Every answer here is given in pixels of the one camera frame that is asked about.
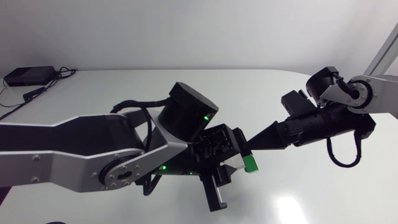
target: black box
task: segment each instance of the black box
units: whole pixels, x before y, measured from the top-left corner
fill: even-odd
[[[159,115],[163,127],[175,137],[195,142],[218,111],[208,98],[188,86],[177,82],[169,93],[172,103]]]
[[[4,77],[9,86],[47,85],[57,76],[53,66],[17,68]]]

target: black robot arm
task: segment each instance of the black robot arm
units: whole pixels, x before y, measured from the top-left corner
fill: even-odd
[[[220,210],[226,203],[218,187],[231,183],[231,175],[240,168],[257,171],[252,150],[285,149],[327,139],[335,164],[355,166],[361,140],[375,127],[365,111],[376,110],[374,104],[381,97],[372,94],[379,87],[362,80],[345,83],[335,68],[324,68],[307,82],[317,106],[303,91],[291,91],[282,97],[290,116],[248,141],[239,128],[221,124],[206,129],[218,107],[184,83],[176,83],[166,100],[123,101],[112,113],[129,107],[138,111],[82,116],[52,126],[0,124],[0,136],[7,136],[0,146],[0,188],[53,182],[77,192],[93,192],[135,183],[150,195],[163,175],[196,175],[203,182],[210,210]],[[156,106],[164,108],[161,112],[149,109]],[[141,141],[136,128],[145,122],[148,136]],[[352,164],[342,164],[333,156],[330,138],[348,131],[354,131],[358,155]]]

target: green block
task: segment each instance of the green block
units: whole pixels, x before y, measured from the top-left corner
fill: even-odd
[[[259,170],[252,154],[245,156],[242,159],[243,159],[243,163],[245,166],[244,171],[251,174],[251,173]]]

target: white wall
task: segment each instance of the white wall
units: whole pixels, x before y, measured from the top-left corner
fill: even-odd
[[[396,0],[5,0],[0,76],[34,65],[307,74],[334,65],[350,77],[376,55],[397,8]]]

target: metal bracket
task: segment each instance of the metal bracket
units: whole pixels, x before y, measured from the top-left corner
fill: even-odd
[[[235,169],[243,169],[245,168],[242,155],[240,153],[236,154],[235,156],[225,160],[224,162],[221,163],[221,165],[229,165],[230,167],[233,167]]]
[[[151,150],[141,156],[135,157],[131,160],[123,162],[112,168],[105,178],[105,185],[108,188],[119,189],[137,179],[141,178],[160,167],[163,163],[176,156],[178,153],[184,151],[188,144],[171,135],[159,122],[159,111],[148,110],[155,123],[153,130],[154,136],[151,142]],[[134,120],[132,114],[126,113],[129,119]]]
[[[0,152],[0,187],[51,182],[76,192],[106,190],[101,169],[114,159],[138,156],[141,149],[123,149],[94,156],[58,151]]]
[[[354,99],[350,97],[349,94],[343,92],[338,85],[331,85],[322,93],[317,103],[320,106],[325,106],[327,101],[333,101],[348,106],[362,106],[368,98],[368,88],[362,83],[350,83],[348,85],[352,89],[358,91],[359,97],[357,99]]]
[[[353,113],[395,113],[398,112],[396,97],[398,96],[398,77],[393,75],[367,76],[360,75],[354,81],[365,81],[372,88],[370,103],[361,109],[349,107]]]

